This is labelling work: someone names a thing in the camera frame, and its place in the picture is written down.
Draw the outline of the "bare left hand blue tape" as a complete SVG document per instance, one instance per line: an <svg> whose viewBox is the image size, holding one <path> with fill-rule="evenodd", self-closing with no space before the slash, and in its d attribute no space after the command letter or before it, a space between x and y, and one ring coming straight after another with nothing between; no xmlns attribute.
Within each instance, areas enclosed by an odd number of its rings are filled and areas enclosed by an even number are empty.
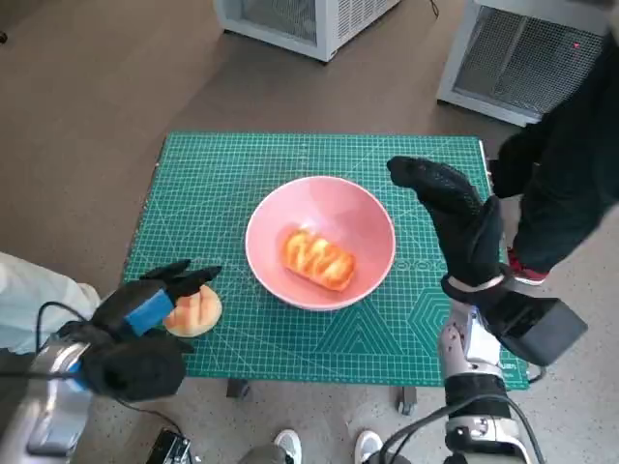
<svg viewBox="0 0 619 464"><path fill-rule="evenodd" d="M133 348L143 340L154 339L172 344L183 354L191 353L193 348L188 343L159 329L179 298L195 293L221 272L220 266L191 271L191 262L184 259L157 267L123 284L103 300L90 320L93 333L89 349L103 352L118 346Z"/></svg>

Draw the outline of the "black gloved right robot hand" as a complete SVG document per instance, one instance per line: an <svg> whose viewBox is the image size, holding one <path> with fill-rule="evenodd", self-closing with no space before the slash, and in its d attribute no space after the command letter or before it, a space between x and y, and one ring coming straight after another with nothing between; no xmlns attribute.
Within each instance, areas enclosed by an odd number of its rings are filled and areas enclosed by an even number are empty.
<svg viewBox="0 0 619 464"><path fill-rule="evenodd" d="M448 276L479 287L501 275L503 222L499 200L482 200L467 178L448 164L396 156L387 161L392 182L413 189L433 222Z"/></svg>

